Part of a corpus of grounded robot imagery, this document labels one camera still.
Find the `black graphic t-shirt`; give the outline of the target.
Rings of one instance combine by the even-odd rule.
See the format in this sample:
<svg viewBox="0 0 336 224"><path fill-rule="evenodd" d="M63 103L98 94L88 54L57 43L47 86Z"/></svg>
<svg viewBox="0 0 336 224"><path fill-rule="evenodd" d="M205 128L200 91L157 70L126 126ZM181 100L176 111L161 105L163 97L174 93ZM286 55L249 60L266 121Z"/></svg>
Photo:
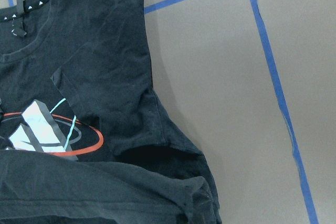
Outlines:
<svg viewBox="0 0 336 224"><path fill-rule="evenodd" d="M153 89L143 0L1 10L1 223L221 223Z"/></svg>

